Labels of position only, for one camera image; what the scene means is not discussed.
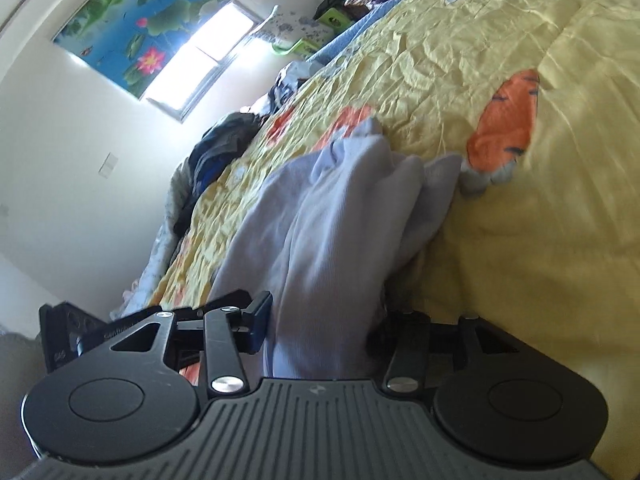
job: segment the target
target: bed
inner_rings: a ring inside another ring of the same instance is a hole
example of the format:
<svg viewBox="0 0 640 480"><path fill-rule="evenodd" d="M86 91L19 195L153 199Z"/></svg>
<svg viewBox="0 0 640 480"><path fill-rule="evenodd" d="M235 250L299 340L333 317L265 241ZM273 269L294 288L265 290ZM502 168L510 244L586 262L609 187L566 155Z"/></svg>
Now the bed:
<svg viewBox="0 0 640 480"><path fill-rule="evenodd" d="M363 110L392 149L466 153L514 74L538 74L509 182L458 194L387 283L395 303L476 313L592 381L609 405L593 459L640 470L640 0L403 0L307 82L196 204L150 302L199 305L265 178Z"/></svg>

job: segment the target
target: ribbed surface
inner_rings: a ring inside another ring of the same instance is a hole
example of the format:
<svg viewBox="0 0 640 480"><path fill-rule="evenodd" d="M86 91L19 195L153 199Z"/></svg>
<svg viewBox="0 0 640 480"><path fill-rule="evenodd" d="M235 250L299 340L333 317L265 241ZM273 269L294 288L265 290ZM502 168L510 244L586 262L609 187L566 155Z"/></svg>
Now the ribbed surface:
<svg viewBox="0 0 640 480"><path fill-rule="evenodd" d="M265 380L218 400L173 449L138 464L86 468L46 459L25 480L603 480L582 462L550 472L485 464L445 440L424 410L368 381Z"/></svg>

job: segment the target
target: silver screw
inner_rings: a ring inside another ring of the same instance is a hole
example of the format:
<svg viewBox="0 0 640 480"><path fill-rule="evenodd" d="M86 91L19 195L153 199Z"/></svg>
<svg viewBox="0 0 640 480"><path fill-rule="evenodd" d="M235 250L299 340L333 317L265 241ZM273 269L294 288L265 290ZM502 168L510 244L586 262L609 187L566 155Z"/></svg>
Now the silver screw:
<svg viewBox="0 0 640 480"><path fill-rule="evenodd" d="M411 377L394 377L389 379L386 387L396 394L410 394L418 389L418 381Z"/></svg>
<svg viewBox="0 0 640 480"><path fill-rule="evenodd" d="M240 377L218 377L211 382L211 387L221 394L234 394L244 388L244 381Z"/></svg>

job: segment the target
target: pink flower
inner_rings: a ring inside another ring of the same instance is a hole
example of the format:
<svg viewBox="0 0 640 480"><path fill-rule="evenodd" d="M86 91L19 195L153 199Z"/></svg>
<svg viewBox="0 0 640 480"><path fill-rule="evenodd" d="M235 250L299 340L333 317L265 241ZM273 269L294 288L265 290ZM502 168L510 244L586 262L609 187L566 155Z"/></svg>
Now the pink flower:
<svg viewBox="0 0 640 480"><path fill-rule="evenodd" d="M142 57L138 58L138 70L144 75L151 75L156 70L162 69L162 62L166 56L165 52L161 52L152 46Z"/></svg>

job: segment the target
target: floral window blind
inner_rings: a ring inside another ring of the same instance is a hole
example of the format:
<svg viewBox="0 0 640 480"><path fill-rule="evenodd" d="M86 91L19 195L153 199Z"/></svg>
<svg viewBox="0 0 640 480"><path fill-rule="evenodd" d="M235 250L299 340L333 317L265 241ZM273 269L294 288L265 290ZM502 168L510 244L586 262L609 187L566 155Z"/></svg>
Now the floral window blind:
<svg viewBox="0 0 640 480"><path fill-rule="evenodd" d="M54 42L141 98L180 48L231 0L88 0Z"/></svg>

